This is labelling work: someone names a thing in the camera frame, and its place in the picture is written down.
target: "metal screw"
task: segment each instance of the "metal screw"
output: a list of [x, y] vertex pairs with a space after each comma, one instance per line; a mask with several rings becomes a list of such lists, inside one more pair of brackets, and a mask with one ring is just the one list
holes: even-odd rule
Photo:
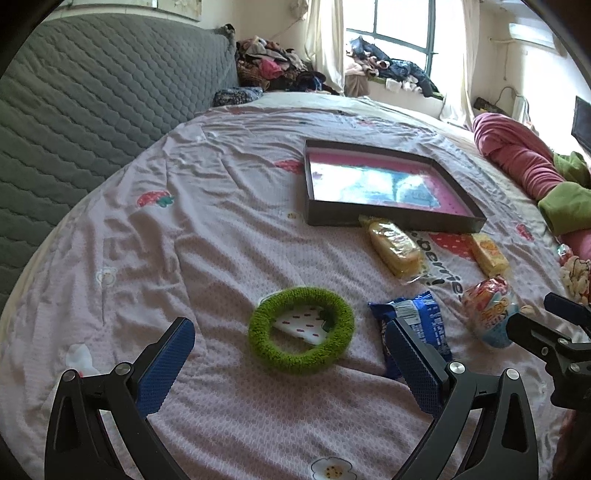
[[517, 380], [519, 378], [519, 372], [515, 370], [515, 368], [510, 368], [507, 370], [507, 377], [512, 380]]
[[131, 370], [131, 365], [126, 364], [126, 363], [119, 364], [115, 367], [115, 373], [117, 375], [127, 375], [130, 370]]
[[452, 362], [449, 364], [449, 370], [455, 374], [462, 374], [466, 371], [466, 367], [464, 367], [460, 362]]
[[71, 382], [72, 380], [74, 380], [76, 377], [76, 373], [74, 370], [67, 370], [64, 372], [64, 374], [61, 376], [61, 379], [64, 382]]

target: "television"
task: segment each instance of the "television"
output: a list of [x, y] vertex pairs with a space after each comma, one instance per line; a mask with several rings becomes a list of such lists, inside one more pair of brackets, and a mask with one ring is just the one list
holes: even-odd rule
[[591, 104], [577, 97], [574, 107], [573, 137], [591, 155]]

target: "green fuzzy ring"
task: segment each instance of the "green fuzzy ring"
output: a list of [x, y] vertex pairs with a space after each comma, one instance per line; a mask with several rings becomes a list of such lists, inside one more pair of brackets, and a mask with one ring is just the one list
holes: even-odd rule
[[[299, 355], [279, 350], [269, 335], [279, 315], [299, 305], [324, 309], [335, 320], [326, 340]], [[252, 350], [266, 364], [289, 374], [314, 373], [332, 362], [346, 350], [355, 330], [353, 310], [337, 294], [314, 287], [283, 290], [264, 300], [254, 311], [248, 328]]]

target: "air conditioner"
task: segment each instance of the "air conditioner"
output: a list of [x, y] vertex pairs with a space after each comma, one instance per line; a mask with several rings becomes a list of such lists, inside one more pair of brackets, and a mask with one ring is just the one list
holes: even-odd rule
[[513, 40], [525, 41], [533, 43], [535, 45], [541, 45], [543, 47], [551, 48], [556, 50], [556, 44], [554, 43], [554, 36], [549, 30], [543, 30], [542, 28], [529, 27], [527, 25], [521, 25], [518, 23], [509, 24], [509, 35]]

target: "window frame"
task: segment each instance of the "window frame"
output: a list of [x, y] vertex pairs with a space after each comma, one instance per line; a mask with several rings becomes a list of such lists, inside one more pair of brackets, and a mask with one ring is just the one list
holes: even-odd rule
[[406, 42], [404, 40], [399, 40], [394, 37], [389, 37], [387, 35], [379, 34], [376, 30], [378, 27], [378, 2], [382, 0], [375, 0], [374, 5], [374, 31], [367, 32], [364, 30], [357, 30], [355, 28], [346, 28], [347, 32], [356, 33], [359, 35], [370, 35], [377, 40], [384, 40], [390, 43], [395, 43], [397, 45], [401, 45], [406, 48], [411, 48], [413, 50], [417, 50], [427, 56], [427, 66], [425, 68], [425, 72], [427, 75], [431, 76], [431, 68], [433, 66], [433, 56], [437, 55], [434, 52], [435, 48], [435, 21], [436, 21], [436, 9], [435, 9], [435, 1], [436, 0], [429, 0], [429, 22], [428, 22], [428, 30], [427, 30], [427, 47], [419, 47], [413, 43]]

